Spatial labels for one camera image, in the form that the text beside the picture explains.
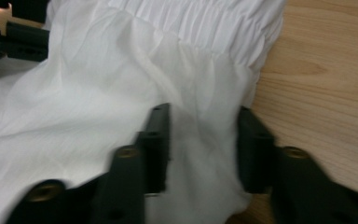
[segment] white fabric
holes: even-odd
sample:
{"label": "white fabric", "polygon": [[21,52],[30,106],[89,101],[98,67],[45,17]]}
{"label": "white fabric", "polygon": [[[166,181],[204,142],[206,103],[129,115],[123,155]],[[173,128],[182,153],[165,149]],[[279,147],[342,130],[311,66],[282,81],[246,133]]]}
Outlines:
{"label": "white fabric", "polygon": [[43,179],[79,185],[172,104],[168,190],[147,223],[222,224],[250,195],[235,118],[282,26],[283,0],[53,0],[49,58],[0,61],[0,223]]}

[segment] smocked fabric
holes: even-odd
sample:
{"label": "smocked fabric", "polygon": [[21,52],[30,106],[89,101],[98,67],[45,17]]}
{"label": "smocked fabric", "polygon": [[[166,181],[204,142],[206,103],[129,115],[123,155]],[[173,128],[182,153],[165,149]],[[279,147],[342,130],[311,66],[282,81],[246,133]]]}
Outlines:
{"label": "smocked fabric", "polygon": [[283,0],[53,0],[49,56],[0,61],[0,223],[43,179],[75,187],[172,105],[167,190],[146,223],[221,224],[250,195],[236,116],[250,106]]}

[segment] metal screw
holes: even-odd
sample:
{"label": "metal screw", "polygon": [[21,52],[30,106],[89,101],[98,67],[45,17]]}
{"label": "metal screw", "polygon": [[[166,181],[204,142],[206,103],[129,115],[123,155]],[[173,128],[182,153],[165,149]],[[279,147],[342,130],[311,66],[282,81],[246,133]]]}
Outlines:
{"label": "metal screw", "polygon": [[309,157],[308,153],[298,147],[284,147],[283,152],[291,158],[306,159]]}
{"label": "metal screw", "polygon": [[117,156],[122,159],[132,158],[138,155],[138,150],[135,148],[123,148],[118,151]]}
{"label": "metal screw", "polygon": [[55,198],[63,191],[60,185],[48,184],[31,190],[26,199],[31,203],[45,202]]}

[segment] wooden table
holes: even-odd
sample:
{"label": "wooden table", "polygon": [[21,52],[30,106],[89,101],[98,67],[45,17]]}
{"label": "wooden table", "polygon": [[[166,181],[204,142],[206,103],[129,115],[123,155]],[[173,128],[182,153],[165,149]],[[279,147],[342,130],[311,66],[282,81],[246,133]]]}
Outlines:
{"label": "wooden table", "polygon": [[[6,20],[0,11],[0,24]],[[279,145],[306,149],[358,190],[358,0],[288,0],[253,110]],[[228,223],[273,223],[268,197],[255,196]]]}

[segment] gathered fabric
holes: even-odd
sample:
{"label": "gathered fabric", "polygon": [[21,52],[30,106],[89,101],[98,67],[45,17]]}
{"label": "gathered fabric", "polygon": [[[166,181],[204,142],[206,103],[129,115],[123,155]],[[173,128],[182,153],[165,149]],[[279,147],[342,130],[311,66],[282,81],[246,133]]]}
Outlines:
{"label": "gathered fabric", "polygon": [[222,224],[246,208],[236,117],[283,0],[52,0],[42,63],[0,60],[0,223],[31,185],[103,173],[155,105],[172,105],[167,190],[146,223]]}

